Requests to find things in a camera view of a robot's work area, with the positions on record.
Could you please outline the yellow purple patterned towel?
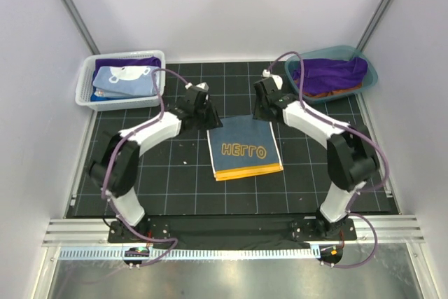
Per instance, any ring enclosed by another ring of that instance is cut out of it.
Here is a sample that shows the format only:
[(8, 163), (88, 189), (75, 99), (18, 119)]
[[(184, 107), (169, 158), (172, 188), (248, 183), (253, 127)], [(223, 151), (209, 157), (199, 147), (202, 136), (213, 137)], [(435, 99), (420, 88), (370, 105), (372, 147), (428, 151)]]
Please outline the yellow purple patterned towel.
[(284, 170), (271, 122), (252, 116), (222, 119), (209, 130), (207, 140), (217, 181), (243, 179)]

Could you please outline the light blue white towel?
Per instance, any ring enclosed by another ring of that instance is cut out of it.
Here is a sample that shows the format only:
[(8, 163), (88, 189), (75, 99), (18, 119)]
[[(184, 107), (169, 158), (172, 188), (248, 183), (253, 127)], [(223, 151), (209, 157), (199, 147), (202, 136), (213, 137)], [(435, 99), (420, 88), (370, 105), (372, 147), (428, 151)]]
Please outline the light blue white towel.
[(101, 67), (92, 82), (94, 93), (102, 98), (152, 97), (156, 95), (152, 74), (160, 88), (158, 69), (152, 66)]

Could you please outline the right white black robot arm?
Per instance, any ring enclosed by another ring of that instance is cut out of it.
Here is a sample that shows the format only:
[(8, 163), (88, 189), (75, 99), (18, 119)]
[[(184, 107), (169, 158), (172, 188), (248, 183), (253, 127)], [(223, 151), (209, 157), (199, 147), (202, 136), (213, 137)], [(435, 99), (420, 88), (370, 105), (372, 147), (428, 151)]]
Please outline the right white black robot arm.
[(340, 233), (355, 195), (379, 171), (379, 158), (366, 126), (355, 128), (335, 120), (282, 92), (281, 84), (277, 75), (253, 84), (253, 117), (299, 130), (326, 150), (330, 187), (316, 211), (315, 231), (321, 239), (332, 240)]

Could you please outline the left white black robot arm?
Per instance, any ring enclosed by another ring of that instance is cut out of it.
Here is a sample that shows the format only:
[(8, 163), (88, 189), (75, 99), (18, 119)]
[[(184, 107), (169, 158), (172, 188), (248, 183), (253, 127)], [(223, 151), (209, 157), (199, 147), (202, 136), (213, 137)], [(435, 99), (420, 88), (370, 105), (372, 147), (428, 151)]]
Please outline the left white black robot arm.
[(190, 130), (212, 130), (222, 127), (216, 106), (203, 82), (188, 83), (184, 96), (153, 119), (116, 134), (103, 133), (99, 155), (93, 157), (87, 175), (101, 188), (101, 198), (115, 212), (124, 226), (124, 236), (133, 243), (144, 240), (165, 243), (168, 238), (148, 236), (148, 215), (141, 206), (135, 183), (140, 157), (162, 142)]

